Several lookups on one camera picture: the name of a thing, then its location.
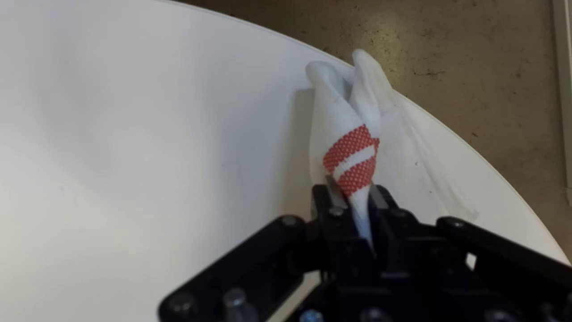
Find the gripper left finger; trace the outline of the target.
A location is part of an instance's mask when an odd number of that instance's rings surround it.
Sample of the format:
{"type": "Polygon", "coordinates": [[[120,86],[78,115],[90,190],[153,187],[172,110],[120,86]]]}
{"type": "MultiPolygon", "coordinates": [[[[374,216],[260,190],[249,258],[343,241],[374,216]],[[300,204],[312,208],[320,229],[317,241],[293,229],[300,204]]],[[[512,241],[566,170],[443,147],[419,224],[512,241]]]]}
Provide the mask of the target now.
{"type": "Polygon", "coordinates": [[[312,220],[286,214],[186,281],[161,301],[159,322],[263,322],[311,271],[322,282],[368,282],[374,255],[349,202],[333,184],[312,188],[312,220]]]}

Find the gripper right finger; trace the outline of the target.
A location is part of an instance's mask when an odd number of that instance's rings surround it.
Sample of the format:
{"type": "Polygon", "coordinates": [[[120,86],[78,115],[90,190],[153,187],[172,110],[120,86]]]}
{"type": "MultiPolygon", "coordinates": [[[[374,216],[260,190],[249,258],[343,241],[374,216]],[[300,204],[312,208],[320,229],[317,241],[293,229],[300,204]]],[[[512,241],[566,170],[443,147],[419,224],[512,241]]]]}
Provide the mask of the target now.
{"type": "Polygon", "coordinates": [[[436,322],[572,322],[572,266],[455,216],[419,222],[370,188],[385,273],[403,271],[436,322]]]}

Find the white towel with red stripes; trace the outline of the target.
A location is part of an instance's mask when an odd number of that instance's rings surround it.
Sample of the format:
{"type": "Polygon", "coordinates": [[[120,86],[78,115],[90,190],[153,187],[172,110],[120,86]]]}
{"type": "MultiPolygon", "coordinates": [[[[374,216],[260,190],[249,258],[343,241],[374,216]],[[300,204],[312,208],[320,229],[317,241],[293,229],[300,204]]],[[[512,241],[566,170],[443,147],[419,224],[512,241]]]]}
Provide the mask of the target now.
{"type": "Polygon", "coordinates": [[[370,188],[384,186],[404,196],[430,220],[455,216],[476,220],[476,206],[441,163],[433,144],[415,124],[380,63],[369,53],[352,53],[352,77],[332,64],[312,61],[313,86],[309,167],[315,185],[328,177],[347,198],[360,237],[372,246],[370,188]]]}

